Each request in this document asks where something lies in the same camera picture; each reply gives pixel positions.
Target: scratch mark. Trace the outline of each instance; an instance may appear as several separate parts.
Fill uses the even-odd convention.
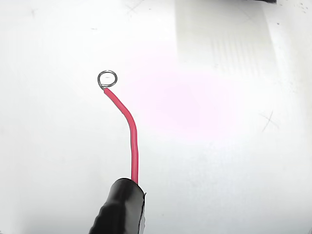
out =
[[[251,21],[251,22],[253,22],[254,24],[256,24],[256,23],[253,21],[253,18],[252,18],[250,15],[248,15],[242,8],[240,8],[238,5],[235,5],[235,7],[236,7],[237,9],[239,9],[239,10],[248,18],[246,21],[242,22],[242,24],[244,24],[244,23],[246,23],[246,22],[248,22],[248,21]]]
[[[268,117],[264,116],[263,114],[259,114],[259,115],[262,116],[262,117],[264,117],[264,118],[266,118],[267,120],[270,120],[270,122],[271,122],[276,128],[279,129],[279,126],[278,126],[275,122],[273,122],[271,119],[269,119]]]
[[[133,11],[134,13],[136,13],[136,12],[135,12],[135,9],[136,9],[138,6],[140,6],[142,2],[144,2],[144,0],[141,0],[141,1],[140,1],[138,4],[136,4],[134,7],[130,7],[130,6],[126,5],[126,7],[128,7],[128,8],[130,9],[130,11],[128,11],[128,13],[130,13],[130,12],[132,12],[132,11]]]
[[[36,11],[37,11],[37,10],[38,10],[37,8],[31,9],[31,15],[32,15],[33,17],[35,17]]]
[[[271,115],[270,115],[269,118],[265,117],[265,118],[268,120],[268,122],[267,122],[267,124],[264,126],[262,132],[264,132],[264,130],[267,128],[267,126],[269,125],[270,122],[273,123],[273,122],[271,121],[272,115],[273,115],[273,111],[271,112]]]

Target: metal ring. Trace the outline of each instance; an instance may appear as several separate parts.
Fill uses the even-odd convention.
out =
[[[113,83],[111,83],[111,84],[102,84],[102,83],[101,83],[100,78],[101,78],[101,76],[102,76],[103,74],[105,74],[105,73],[110,73],[110,74],[113,74],[113,75],[114,75],[115,80],[114,80]],[[98,85],[100,86],[100,88],[101,88],[102,90],[104,90],[105,88],[112,87],[114,84],[117,83],[117,75],[116,75],[115,72],[113,72],[113,71],[111,71],[111,70],[105,70],[105,71],[101,72],[101,73],[97,76],[97,82],[98,82]]]

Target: wire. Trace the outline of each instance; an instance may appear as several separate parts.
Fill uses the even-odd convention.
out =
[[[110,91],[108,88],[104,89],[104,93],[113,101],[116,107],[126,117],[130,127],[130,141],[131,141],[131,180],[138,184],[138,147],[137,147],[137,127],[135,120],[131,113],[122,104],[122,102]]]

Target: black tube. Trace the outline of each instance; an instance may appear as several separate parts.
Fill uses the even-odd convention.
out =
[[[111,187],[89,234],[143,233],[145,193],[132,180],[122,178]]]

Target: red insulated wire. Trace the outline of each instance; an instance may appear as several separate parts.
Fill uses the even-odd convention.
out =
[[[138,148],[137,148],[137,127],[135,120],[128,111],[128,109],[121,103],[121,101],[108,88],[104,89],[104,93],[113,101],[118,109],[126,117],[130,127],[130,141],[131,141],[131,180],[138,184]]]

